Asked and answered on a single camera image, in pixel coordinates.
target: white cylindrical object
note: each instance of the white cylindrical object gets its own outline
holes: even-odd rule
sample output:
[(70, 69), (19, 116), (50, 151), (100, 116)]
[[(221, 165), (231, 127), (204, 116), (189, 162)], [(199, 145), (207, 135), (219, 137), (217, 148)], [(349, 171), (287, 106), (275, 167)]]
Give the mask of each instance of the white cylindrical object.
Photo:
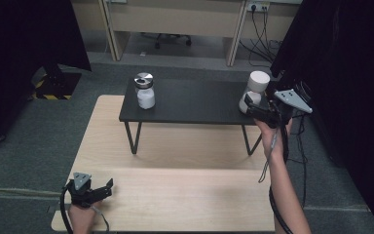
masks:
[(138, 98), (138, 105), (143, 109), (148, 109), (156, 104), (154, 97), (153, 75), (143, 72), (138, 73), (134, 79), (135, 92)]
[(247, 86), (255, 93), (262, 93), (270, 82), (270, 76), (263, 71), (253, 71), (248, 78)]
[(136, 96), (138, 98), (139, 107), (143, 109), (151, 108), (156, 104), (153, 88), (149, 88), (146, 90), (138, 90)]
[(259, 93), (255, 93), (252, 91), (245, 92), (239, 101), (239, 109), (243, 114), (245, 114), (248, 109), (248, 106), (244, 101), (245, 95), (248, 95), (253, 101), (253, 104), (256, 104), (256, 105), (258, 105), (260, 103), (260, 100), (262, 99), (262, 96)]

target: chair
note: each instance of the chair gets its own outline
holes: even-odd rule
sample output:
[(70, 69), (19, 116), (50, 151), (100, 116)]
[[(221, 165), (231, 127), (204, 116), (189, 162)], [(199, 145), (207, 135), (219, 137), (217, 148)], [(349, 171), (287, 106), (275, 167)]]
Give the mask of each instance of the chair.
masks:
[[(156, 49), (160, 49), (160, 38), (162, 37), (163, 34), (164, 33), (160, 33), (156, 38), (156, 45), (155, 45)], [(165, 34), (165, 35), (181, 37), (180, 34)], [(186, 45), (191, 46), (191, 37), (189, 35), (183, 35), (183, 36), (187, 37)]]

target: desk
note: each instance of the desk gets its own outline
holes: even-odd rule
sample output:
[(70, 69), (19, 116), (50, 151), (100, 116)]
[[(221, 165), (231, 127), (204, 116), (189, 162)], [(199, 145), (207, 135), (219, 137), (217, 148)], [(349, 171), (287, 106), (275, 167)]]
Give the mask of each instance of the desk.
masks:
[[(99, 97), (69, 176), (91, 174), (93, 188), (114, 178), (113, 195), (102, 204), (111, 230), (274, 230), (269, 173), (257, 182), (263, 149), (248, 157), (240, 126), (146, 123), (132, 155), (118, 120), (123, 99)], [(260, 132), (252, 129), (249, 138), (256, 140)], [(65, 230), (60, 212), (52, 228)], [(94, 230), (105, 230), (100, 216)]]
[(239, 43), (245, 0), (129, 0), (99, 2), (109, 21), (112, 51), (120, 60), (131, 32), (223, 37), (226, 63), (232, 65)]

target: wooden table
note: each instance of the wooden table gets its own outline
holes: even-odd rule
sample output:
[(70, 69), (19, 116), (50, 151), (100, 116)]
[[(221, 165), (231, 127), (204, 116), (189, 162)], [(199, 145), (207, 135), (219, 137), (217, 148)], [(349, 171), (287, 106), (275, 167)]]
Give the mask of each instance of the wooden table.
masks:
[[(240, 126), (145, 123), (133, 155), (118, 120), (123, 99), (99, 97), (69, 176), (91, 174), (93, 188), (114, 178), (101, 208), (111, 230), (274, 230), (269, 174), (257, 182), (263, 149), (248, 157)], [(256, 140), (260, 132), (253, 127), (248, 134)], [(60, 212), (52, 228), (65, 230)], [(105, 230), (100, 216), (94, 230)]]

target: wall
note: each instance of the wall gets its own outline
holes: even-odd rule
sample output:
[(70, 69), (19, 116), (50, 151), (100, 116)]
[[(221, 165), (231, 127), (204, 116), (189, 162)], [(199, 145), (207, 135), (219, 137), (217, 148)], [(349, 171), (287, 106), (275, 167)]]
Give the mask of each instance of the wall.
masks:
[[(267, 37), (268, 40), (282, 41), (294, 16), (299, 9), (299, 5), (271, 3), (267, 16)], [(263, 30), (263, 13), (254, 13), (259, 35)], [(245, 39), (256, 39), (256, 29), (254, 27), (251, 12), (247, 12), (242, 29), (242, 37)]]
[(104, 16), (98, 0), (71, 0), (81, 29), (105, 30)]

